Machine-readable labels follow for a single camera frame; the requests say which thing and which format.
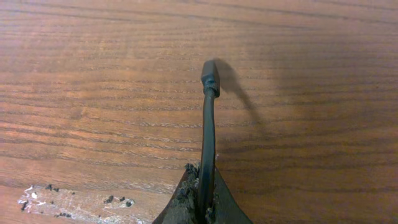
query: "wooden table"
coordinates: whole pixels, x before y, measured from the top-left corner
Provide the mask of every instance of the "wooden table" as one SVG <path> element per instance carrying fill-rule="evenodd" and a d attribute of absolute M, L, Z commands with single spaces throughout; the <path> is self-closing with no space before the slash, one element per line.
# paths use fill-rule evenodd
<path fill-rule="evenodd" d="M 87 221 L 21 212 L 48 184 L 151 222 L 200 160 L 212 57 L 216 165 L 254 223 L 398 219 L 395 0 L 1 1 L 0 57 L 4 223 Z"/>

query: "brown wood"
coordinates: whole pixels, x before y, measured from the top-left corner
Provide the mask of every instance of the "brown wood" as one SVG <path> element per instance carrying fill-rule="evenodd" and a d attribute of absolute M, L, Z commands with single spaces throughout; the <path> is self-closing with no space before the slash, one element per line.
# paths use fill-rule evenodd
<path fill-rule="evenodd" d="M 1 1 L 2 222 L 70 222 L 21 213 L 24 190 L 47 184 L 134 198 L 132 214 L 153 220 L 200 160 L 212 57 L 239 82 L 216 100 L 216 165 L 253 222 L 396 221 L 397 12 L 393 0 Z"/>

